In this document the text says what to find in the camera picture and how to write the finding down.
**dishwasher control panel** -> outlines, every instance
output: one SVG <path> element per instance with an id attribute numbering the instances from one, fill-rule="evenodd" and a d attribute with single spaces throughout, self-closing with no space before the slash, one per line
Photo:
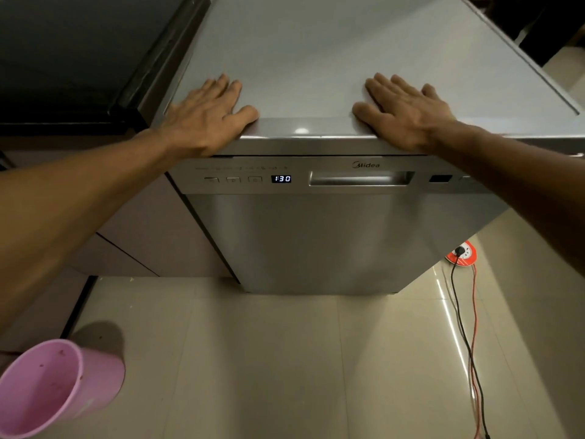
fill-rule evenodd
<path id="1" fill-rule="evenodd" d="M 183 194 L 435 194 L 488 192 L 427 155 L 211 157 L 170 171 Z"/>

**person's left arm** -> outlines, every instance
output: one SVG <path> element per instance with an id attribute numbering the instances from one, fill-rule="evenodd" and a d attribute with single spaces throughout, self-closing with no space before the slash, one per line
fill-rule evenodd
<path id="1" fill-rule="evenodd" d="M 258 118 L 242 88 L 208 80 L 158 129 L 56 162 L 0 173 L 0 332 L 126 201 L 189 157 L 208 157 Z"/>

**person's right arm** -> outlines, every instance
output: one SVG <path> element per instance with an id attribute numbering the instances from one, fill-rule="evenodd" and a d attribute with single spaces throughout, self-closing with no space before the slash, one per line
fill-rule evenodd
<path id="1" fill-rule="evenodd" d="M 485 184 L 585 276 L 585 162 L 458 122 L 430 85 L 419 91 L 377 73 L 366 88 L 381 110 L 356 103 L 360 120 L 391 145 L 436 155 Z"/>

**digital display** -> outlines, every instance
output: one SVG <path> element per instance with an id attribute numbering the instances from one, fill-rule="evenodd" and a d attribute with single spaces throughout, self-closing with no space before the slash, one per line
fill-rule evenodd
<path id="1" fill-rule="evenodd" d="M 270 176 L 272 183 L 290 183 L 292 182 L 291 176 Z"/>

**dishwasher door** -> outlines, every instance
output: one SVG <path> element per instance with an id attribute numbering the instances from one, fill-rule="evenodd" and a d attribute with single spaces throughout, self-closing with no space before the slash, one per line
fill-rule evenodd
<path id="1" fill-rule="evenodd" d="M 251 293 L 397 293 L 505 209 L 427 156 L 187 160 L 171 175 Z"/>

